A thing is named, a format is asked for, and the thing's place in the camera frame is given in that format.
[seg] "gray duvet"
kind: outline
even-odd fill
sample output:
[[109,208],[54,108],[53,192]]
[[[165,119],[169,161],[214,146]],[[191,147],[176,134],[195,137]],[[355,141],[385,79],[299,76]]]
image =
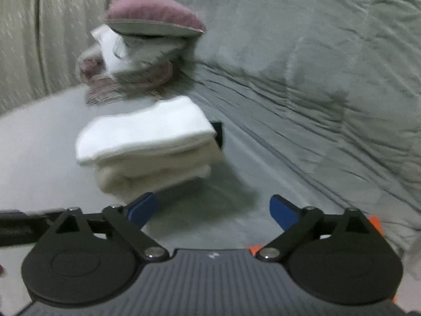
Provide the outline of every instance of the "gray duvet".
[[177,1],[208,28],[183,85],[273,175],[287,165],[319,192],[308,204],[378,215],[407,250],[421,231],[421,0]]

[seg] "black object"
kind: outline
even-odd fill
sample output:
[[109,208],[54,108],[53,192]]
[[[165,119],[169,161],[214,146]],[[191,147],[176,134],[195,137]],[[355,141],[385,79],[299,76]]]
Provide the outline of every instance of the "black object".
[[405,315],[392,302],[399,258],[358,210],[325,215],[276,195],[270,211],[285,232],[256,257],[245,249],[170,257],[140,230],[156,209],[146,194],[101,214],[2,214],[0,245],[27,243],[8,231],[17,227],[37,240],[22,265],[34,302],[19,315]]
[[216,131],[215,140],[218,144],[219,148],[222,148],[224,146],[224,128],[222,125],[222,122],[215,121],[211,122],[214,130]]
[[332,303],[363,305],[393,298],[403,274],[401,261],[360,210],[338,216],[311,207],[289,209],[300,222],[266,246],[278,249],[278,257],[265,259],[259,252],[260,259],[283,263],[298,285]]

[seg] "gray gripper base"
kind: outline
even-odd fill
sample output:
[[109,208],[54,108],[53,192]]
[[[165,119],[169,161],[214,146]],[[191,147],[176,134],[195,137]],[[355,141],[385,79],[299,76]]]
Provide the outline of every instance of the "gray gripper base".
[[392,301],[347,307],[306,293],[283,266],[248,250],[179,250],[147,265],[120,296],[82,309],[38,302],[20,316],[403,316]]

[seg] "wrinkled fabric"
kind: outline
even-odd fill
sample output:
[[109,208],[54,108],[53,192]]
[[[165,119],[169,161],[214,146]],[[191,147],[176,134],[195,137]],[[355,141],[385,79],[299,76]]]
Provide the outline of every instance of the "wrinkled fabric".
[[74,63],[111,0],[0,0],[0,115],[78,83]]
[[197,177],[197,172],[202,173],[203,169],[210,175],[210,165],[221,159],[220,148],[215,140],[211,140],[184,152],[160,156],[132,154],[100,161],[94,165],[95,178],[102,192],[130,203],[144,193],[156,193]]
[[184,89],[326,211],[375,214],[407,250],[421,230],[421,0],[176,1],[208,30],[184,57]]
[[147,70],[179,57],[186,42],[175,37],[125,37],[107,25],[92,31],[101,46],[106,74],[126,75]]
[[168,61],[142,72],[117,77],[106,75],[99,44],[82,52],[76,61],[76,77],[89,86],[86,92],[88,106],[139,96],[147,90],[155,90],[164,85],[172,75],[173,64]]
[[114,0],[104,22],[125,35],[198,37],[206,31],[194,13],[174,0]]

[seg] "folded white towel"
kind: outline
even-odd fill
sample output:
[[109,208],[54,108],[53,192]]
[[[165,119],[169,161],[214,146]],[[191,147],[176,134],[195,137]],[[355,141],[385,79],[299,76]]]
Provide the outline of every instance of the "folded white towel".
[[208,143],[215,133],[199,106],[181,96],[132,114],[95,119],[76,140],[76,158],[87,165],[134,152],[166,155]]
[[209,165],[222,159],[222,152],[215,140],[184,152],[161,156],[144,156],[136,153],[119,155],[95,164],[98,185],[124,184],[124,181],[158,174],[162,171],[188,170]]
[[138,179],[115,181],[114,185],[107,186],[101,186],[100,177],[97,176],[97,179],[99,178],[97,182],[102,192],[112,194],[127,204],[147,192],[158,192],[195,178],[209,178],[210,168],[209,165],[204,165],[184,170],[161,171]]

